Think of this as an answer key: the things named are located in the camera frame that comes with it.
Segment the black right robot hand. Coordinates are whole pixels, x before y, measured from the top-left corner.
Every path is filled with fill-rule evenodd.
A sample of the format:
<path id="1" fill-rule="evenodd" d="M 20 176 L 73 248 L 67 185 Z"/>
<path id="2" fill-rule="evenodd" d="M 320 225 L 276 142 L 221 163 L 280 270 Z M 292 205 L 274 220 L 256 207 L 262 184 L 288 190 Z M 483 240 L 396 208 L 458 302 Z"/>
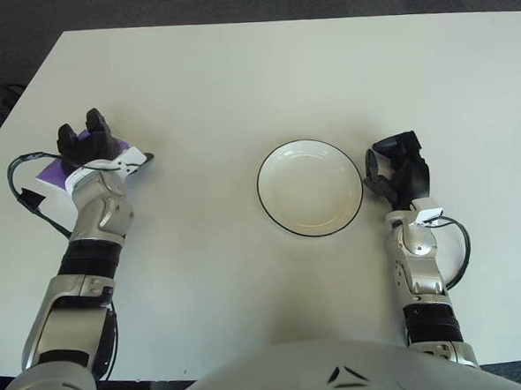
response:
<path id="1" fill-rule="evenodd" d="M 393 211 L 409 210 L 413 200 L 429 197 L 430 170 L 420 149 L 415 132 L 407 131 L 382 139 L 366 150 L 363 183 L 374 195 L 386 199 Z M 391 178 L 380 174 L 376 154 L 389 160 Z"/>

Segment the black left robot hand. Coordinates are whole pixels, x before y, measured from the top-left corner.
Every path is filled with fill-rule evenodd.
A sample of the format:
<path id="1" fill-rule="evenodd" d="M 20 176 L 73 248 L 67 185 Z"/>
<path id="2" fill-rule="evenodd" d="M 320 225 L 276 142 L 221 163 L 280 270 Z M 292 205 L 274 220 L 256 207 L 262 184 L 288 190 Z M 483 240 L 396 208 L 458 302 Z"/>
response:
<path id="1" fill-rule="evenodd" d="M 69 124 L 63 124 L 57 131 L 57 151 L 62 157 L 62 171 L 67 176 L 80 165 L 95 160 L 112 161 L 121 153 L 117 139 L 97 108 L 87 112 L 86 127 L 80 135 Z"/>

